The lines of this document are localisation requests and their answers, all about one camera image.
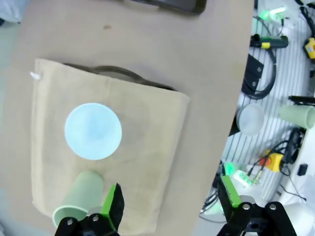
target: gray floor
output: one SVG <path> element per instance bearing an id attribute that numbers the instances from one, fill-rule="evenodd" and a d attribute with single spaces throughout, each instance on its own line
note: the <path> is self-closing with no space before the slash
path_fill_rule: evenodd
<path id="1" fill-rule="evenodd" d="M 19 25 L 4 23 L 0 27 L 0 132 L 2 132 L 3 97 L 5 89 L 5 71 L 9 67 L 10 55 L 14 50 Z M 9 203 L 5 190 L 0 188 L 0 224 L 4 227 L 5 236 L 48 236 L 46 232 L 34 229 L 15 221 L 10 216 Z"/>

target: beige table surface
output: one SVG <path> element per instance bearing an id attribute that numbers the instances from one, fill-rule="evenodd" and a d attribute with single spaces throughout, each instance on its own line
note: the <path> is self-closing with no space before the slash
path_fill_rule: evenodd
<path id="1" fill-rule="evenodd" d="M 1 180 L 13 215 L 54 232 L 32 205 L 35 58 L 117 65 L 191 98 L 154 235 L 191 235 L 220 161 L 245 71 L 252 0 L 208 0 L 199 17 L 118 0 L 31 0 L 7 73 Z"/>

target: black cable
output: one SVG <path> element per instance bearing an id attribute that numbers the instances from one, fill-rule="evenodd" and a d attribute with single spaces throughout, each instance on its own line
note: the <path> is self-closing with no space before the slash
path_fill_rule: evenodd
<path id="1" fill-rule="evenodd" d="M 201 215 L 199 215 L 199 217 L 201 218 L 201 219 L 203 219 L 203 220 L 205 220 L 205 221 L 208 221 L 208 222 L 211 222 L 211 223 L 217 223 L 217 224 L 223 224 L 223 223 L 226 223 L 226 221 L 213 221 L 213 220 L 209 220 L 209 219 L 207 219 L 207 218 L 205 218 L 205 217 L 202 217 Z"/>
<path id="2" fill-rule="evenodd" d="M 280 32 L 278 33 L 277 37 L 280 36 L 280 34 L 282 33 L 282 30 L 284 29 L 284 19 L 283 17 L 281 18 L 281 30 Z"/>
<path id="3" fill-rule="evenodd" d="M 303 198 L 303 197 L 301 197 L 301 196 L 298 195 L 298 194 L 295 194 L 295 193 L 291 193 L 291 192 L 286 191 L 286 189 L 283 187 L 282 184 L 279 184 L 279 186 L 283 189 L 284 192 L 286 192 L 286 193 L 288 193 L 288 194 L 291 194 L 291 195 L 293 195 L 293 196 L 299 197 L 299 198 L 303 199 L 304 201 L 306 201 L 306 198 Z"/>
<path id="4" fill-rule="evenodd" d="M 301 0 L 295 0 L 295 2 L 296 2 L 297 4 L 299 4 L 300 6 L 303 6 L 303 5 L 304 5 L 304 3 L 303 3 Z"/>
<path id="5" fill-rule="evenodd" d="M 218 196 L 214 199 L 212 199 L 208 205 L 204 206 L 202 209 L 201 209 L 201 214 L 202 213 L 205 213 L 207 210 L 209 210 L 210 208 L 212 208 L 217 202 L 218 202 L 219 198 Z"/>
<path id="6" fill-rule="evenodd" d="M 222 163 L 221 165 L 221 168 L 222 168 L 222 175 L 224 176 L 225 175 L 225 167 L 224 167 L 224 164 Z"/>
<path id="7" fill-rule="evenodd" d="M 215 191 L 213 194 L 211 194 L 209 197 L 206 198 L 205 203 L 209 201 L 211 198 L 213 198 L 215 195 L 217 195 L 218 191 Z"/>
<path id="8" fill-rule="evenodd" d="M 291 195 L 294 195 L 294 196 L 297 196 L 297 197 L 303 199 L 304 201 L 306 201 L 306 198 L 302 197 L 302 196 L 299 194 L 299 191 L 297 190 L 297 187 L 294 185 L 293 180 L 291 179 L 291 170 L 289 169 L 288 166 L 285 166 L 285 168 L 287 169 L 288 174 L 285 174 L 285 173 L 282 171 L 282 168 L 280 169 L 280 172 L 281 172 L 284 176 L 288 176 L 288 177 L 289 177 L 289 180 L 290 180 L 290 182 L 291 182 L 291 184 L 292 184 L 292 186 L 293 186 L 293 188 L 294 188 L 296 194 L 295 194 L 295 193 L 290 193 L 290 192 L 286 191 L 285 188 L 284 188 L 281 184 L 280 184 L 280 187 L 284 190 L 284 192 L 286 192 L 286 193 L 288 193 L 288 194 L 291 194 Z"/>
<path id="9" fill-rule="evenodd" d="M 277 149 L 277 150 L 275 151 L 275 153 L 279 153 L 279 154 L 284 155 L 285 153 L 282 152 L 283 150 L 286 150 L 286 147 L 282 147 L 282 148 L 280 148 L 280 149 Z"/>
<path id="10" fill-rule="evenodd" d="M 260 21 L 262 23 L 262 25 L 267 29 L 267 32 L 269 33 L 269 35 L 271 35 L 268 27 L 266 26 L 266 24 L 264 23 L 264 21 L 257 16 L 253 16 L 255 19 L 257 19 L 258 21 Z M 266 50 L 267 53 L 269 54 L 273 67 L 272 67 L 272 75 L 271 75 L 271 79 L 269 84 L 266 86 L 265 89 L 263 90 L 255 90 L 248 82 L 246 79 L 244 79 L 243 84 L 242 84 L 242 92 L 249 98 L 254 99 L 254 100 L 259 100 L 262 99 L 264 97 L 266 97 L 270 91 L 272 90 L 275 81 L 276 81 L 276 75 L 277 75 L 277 58 L 276 55 L 272 52 L 271 49 L 267 49 Z"/>
<path id="11" fill-rule="evenodd" d="M 289 138 L 287 145 L 285 147 L 285 151 L 283 154 L 282 162 L 285 164 L 293 164 L 297 158 L 297 154 L 301 147 L 302 141 L 302 132 L 300 128 L 293 128 Z"/>
<path id="12" fill-rule="evenodd" d="M 218 198 L 218 195 L 216 194 L 215 195 L 215 198 L 213 198 L 212 200 L 208 200 L 208 201 L 206 201 L 204 204 L 203 204 L 203 207 L 202 207 L 202 209 L 205 209 L 206 207 L 208 207 L 209 205 L 211 205 L 216 199 Z"/>
<path id="13" fill-rule="evenodd" d="M 311 37 L 315 37 L 315 24 L 312 18 L 309 16 L 309 11 L 304 6 L 300 7 L 300 11 L 311 29 Z"/>
<path id="14" fill-rule="evenodd" d="M 261 166 L 260 170 L 262 171 L 263 168 L 265 167 L 266 165 L 266 162 L 269 158 L 269 156 L 273 153 L 278 153 L 278 147 L 282 144 L 285 144 L 287 143 L 287 140 L 284 140 L 284 141 L 281 141 L 280 143 L 276 144 L 273 148 L 270 149 L 270 151 L 268 152 L 267 155 L 263 156 L 262 158 L 258 159 L 254 164 L 253 166 L 251 167 L 250 171 L 248 171 L 247 175 L 250 176 L 252 174 L 252 171 L 254 169 L 254 167 L 261 161 L 261 160 L 264 160 L 265 159 L 265 162 L 264 162 L 264 165 Z"/>
<path id="15" fill-rule="evenodd" d="M 315 4 L 314 3 L 308 3 L 306 4 L 308 7 L 315 9 Z"/>

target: yellow device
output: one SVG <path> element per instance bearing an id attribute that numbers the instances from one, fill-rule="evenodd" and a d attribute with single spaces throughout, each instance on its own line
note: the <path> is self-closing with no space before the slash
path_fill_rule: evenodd
<path id="1" fill-rule="evenodd" d="M 307 54 L 307 56 L 312 60 L 312 63 L 314 63 L 315 62 L 315 39 L 314 38 L 308 38 L 305 41 L 304 51 Z"/>
<path id="2" fill-rule="evenodd" d="M 283 154 L 281 153 L 272 153 L 269 156 L 269 161 L 267 161 L 266 166 L 269 170 L 273 171 L 273 172 L 279 172 L 280 171 L 280 162 L 283 158 Z"/>

